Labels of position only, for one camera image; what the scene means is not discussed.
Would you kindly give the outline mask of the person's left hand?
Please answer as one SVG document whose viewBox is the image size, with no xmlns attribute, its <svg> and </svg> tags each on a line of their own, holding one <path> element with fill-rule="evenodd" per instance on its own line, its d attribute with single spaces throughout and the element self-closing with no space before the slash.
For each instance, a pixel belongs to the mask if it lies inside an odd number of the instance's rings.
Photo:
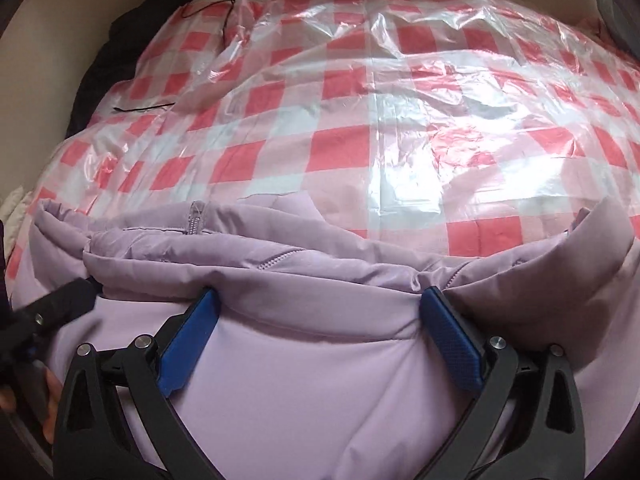
<svg viewBox="0 0 640 480">
<path fill-rule="evenodd" d="M 42 434 L 44 440 L 49 444 L 54 442 L 55 423 L 56 416 L 58 416 L 58 406 L 62 396 L 63 385 L 58 380 L 52 370 L 49 370 L 46 366 L 40 365 L 37 368 L 37 372 L 42 376 L 44 393 L 47 400 L 46 417 L 42 420 Z M 16 399 L 14 392 L 10 387 L 1 388 L 1 409 L 6 413 L 13 413 L 16 410 Z"/>
</svg>

